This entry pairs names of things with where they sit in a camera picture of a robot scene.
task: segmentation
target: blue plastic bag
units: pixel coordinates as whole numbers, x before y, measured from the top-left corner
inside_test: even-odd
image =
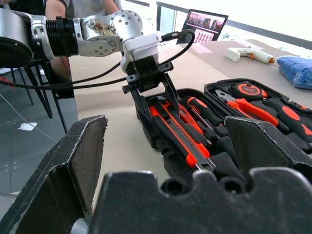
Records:
[[[312,59],[296,56],[281,56],[277,58],[279,71],[290,83],[302,89],[312,89]]]

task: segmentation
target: black cable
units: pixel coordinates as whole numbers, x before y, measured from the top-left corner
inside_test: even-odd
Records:
[[[185,35],[187,33],[190,33],[192,35],[192,38],[191,38],[190,42],[187,44],[187,46],[185,46],[185,48],[183,48],[176,55],[174,55],[171,58],[167,59],[166,61],[162,62],[162,64],[170,62],[170,61],[176,59],[177,57],[183,55],[192,46],[192,44],[193,44],[193,42],[195,40],[195,33],[191,29],[186,29],[186,30],[183,30],[181,32],[174,32],[174,33],[167,34],[167,35],[164,36],[164,38],[166,38],[166,40],[170,40],[170,38],[176,39],[177,37],[181,37],[181,36],[183,36],[183,35]],[[110,85],[110,84],[115,84],[115,83],[118,83],[118,82],[122,82],[122,81],[126,80],[126,78],[120,78],[120,79],[116,79],[116,80],[112,80],[112,81],[108,81],[108,82],[103,82],[103,83],[98,83],[98,84],[69,86],[69,87],[66,87],[66,86],[67,85],[71,85],[71,84],[82,83],[82,82],[86,82],[86,81],[90,81],[90,80],[94,80],[94,79],[100,78],[100,77],[102,77],[104,75],[107,75],[108,73],[110,73],[114,69],[116,69],[119,65],[120,65],[120,63],[116,64],[114,67],[112,67],[108,71],[106,71],[106,72],[104,72],[104,73],[102,73],[100,75],[97,75],[95,77],[91,77],[91,78],[87,78],[87,79],[83,79],[83,80],[77,80],[77,81],[73,81],[73,82],[67,82],[67,83],[63,83],[63,84],[52,84],[52,85],[47,85],[47,86],[33,86],[33,85],[22,85],[22,84],[10,83],[10,82],[6,82],[6,81],[2,81],[2,80],[0,80],[0,84],[14,86],[14,87],[18,87],[18,88],[35,89],[35,90],[60,90],[60,91],[63,91],[63,90],[93,88],[93,87],[99,87],[99,86]]]
[[[161,64],[171,62],[172,60],[176,59],[177,57],[183,55],[192,46],[192,44],[193,44],[193,42],[195,40],[195,33],[194,33],[193,30],[186,29],[186,30],[183,30],[181,32],[178,32],[178,35],[179,35],[179,37],[181,37],[181,36],[183,36],[183,35],[185,35],[187,33],[190,33],[192,35],[192,38],[191,38],[190,42],[179,53],[177,53],[176,55],[174,55],[171,58],[167,59],[166,61],[162,62]]]
[[[73,85],[73,84],[79,84],[79,83],[83,83],[83,82],[87,82],[87,81],[91,81],[94,79],[98,79],[101,78],[107,74],[109,74],[110,72],[112,72],[113,70],[115,70],[116,68],[118,68],[120,66],[120,62],[117,63],[114,67],[112,67],[111,69],[107,70],[106,72],[97,75],[95,77],[91,77],[91,78],[87,78],[87,79],[81,79],[81,80],[77,80],[77,81],[73,81],[73,82],[67,82],[67,83],[61,83],[61,84],[50,84],[50,85],[46,85],[47,87],[55,87],[55,86],[69,86],[69,85]]]
[[[0,84],[4,85],[9,85],[9,86],[14,86],[18,88],[25,88],[25,89],[38,89],[38,90],[73,90],[73,89],[85,89],[85,88],[93,88],[93,87],[99,87],[99,86],[104,86],[104,85],[110,85],[110,84],[115,84],[118,82],[122,82],[126,80],[127,78],[120,78],[104,83],[98,83],[98,84],[88,84],[88,85],[80,85],[80,86],[69,86],[69,87],[62,87],[62,86],[56,86],[56,87],[51,87],[51,86],[33,86],[33,85],[23,85],[23,84],[15,84],[15,83],[10,83],[10,82],[5,82],[0,80]]]

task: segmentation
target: table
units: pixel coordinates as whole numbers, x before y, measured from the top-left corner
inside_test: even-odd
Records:
[[[180,46],[163,47],[159,61],[164,61],[181,50]],[[121,60],[121,54],[115,53],[106,58],[70,57],[73,81],[103,73]],[[227,76],[187,52],[173,61],[175,69],[170,76],[176,88],[194,88],[203,91],[205,84]],[[109,75],[87,82],[86,84],[105,82],[124,77],[121,68]],[[142,126],[136,117],[131,94],[124,94],[121,86],[126,82],[91,89],[75,90],[78,118],[96,115],[108,116],[108,127],[104,136],[102,168],[95,200],[98,196],[103,176],[107,172],[144,170],[153,171],[158,183],[169,178],[163,167],[159,152],[148,143]],[[162,85],[145,94],[163,92]]]
[[[251,41],[274,56],[288,53],[279,51],[257,41]],[[229,78],[253,78],[273,89],[288,95],[292,100],[312,108],[309,100],[312,92],[292,87],[278,72],[278,66],[266,65],[249,58],[242,58],[234,63],[225,57],[228,47],[242,47],[234,41],[215,41],[204,44],[213,53],[199,54],[190,49],[173,61],[174,70],[170,77],[177,89],[194,88],[203,91],[207,83]],[[181,50],[179,45],[163,46],[159,61],[171,57]],[[121,54],[115,53],[105,58],[70,57],[73,81],[92,77],[103,73],[121,60]],[[87,82],[100,83],[124,77],[125,74],[117,68],[109,75]],[[75,90],[78,118],[96,115],[108,116],[108,127],[104,137],[102,167],[94,201],[98,196],[103,176],[107,172],[144,170],[153,171],[158,177],[158,183],[169,176],[163,167],[163,159],[159,152],[152,149],[148,143],[139,120],[136,117],[131,94],[123,94],[121,82],[109,86],[91,89]],[[145,95],[162,92],[163,86],[150,90]]]

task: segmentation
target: cable connector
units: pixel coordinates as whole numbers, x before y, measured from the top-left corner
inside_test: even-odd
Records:
[[[162,41],[170,41],[174,39],[179,39],[180,35],[179,32],[172,32],[172,33],[167,33],[163,36],[161,36]]]

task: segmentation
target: robotic arm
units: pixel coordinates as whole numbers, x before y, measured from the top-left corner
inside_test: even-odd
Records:
[[[104,57],[121,52],[124,72],[131,61],[155,56],[159,32],[144,36],[142,21],[133,11],[85,19],[47,20],[0,8],[0,67],[21,67],[31,58],[54,59],[81,55]]]
[[[0,67],[22,67],[32,58],[104,57],[120,51],[121,67],[128,75],[128,85],[122,89],[131,92],[138,111],[151,120],[146,100],[139,92],[153,89],[160,82],[166,99],[178,112],[176,90],[166,73],[173,66],[170,61],[159,64],[158,53],[161,41],[181,35],[175,32],[162,37],[155,32],[145,36],[140,16],[128,10],[110,16],[47,20],[45,16],[0,8]]]

